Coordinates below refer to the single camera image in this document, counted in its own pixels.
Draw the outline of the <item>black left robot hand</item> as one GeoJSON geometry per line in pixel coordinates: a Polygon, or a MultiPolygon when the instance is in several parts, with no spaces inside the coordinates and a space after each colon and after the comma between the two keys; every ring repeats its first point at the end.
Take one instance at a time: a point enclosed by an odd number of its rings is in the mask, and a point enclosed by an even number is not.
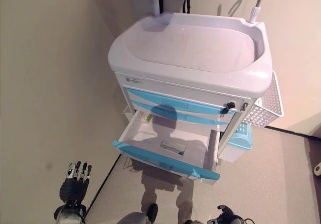
{"type": "Polygon", "coordinates": [[[69,165],[66,178],[60,188],[59,197],[64,203],[80,204],[87,192],[92,166],[85,162],[73,162],[69,165]]]}

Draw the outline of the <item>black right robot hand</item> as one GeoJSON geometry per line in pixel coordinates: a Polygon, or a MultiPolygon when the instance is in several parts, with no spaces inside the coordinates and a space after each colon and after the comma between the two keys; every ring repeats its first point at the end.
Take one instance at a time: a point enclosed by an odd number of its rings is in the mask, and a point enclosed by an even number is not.
{"type": "Polygon", "coordinates": [[[235,219],[242,219],[240,216],[235,215],[234,212],[226,205],[219,205],[218,210],[222,213],[216,218],[217,223],[231,223],[235,219]]]}

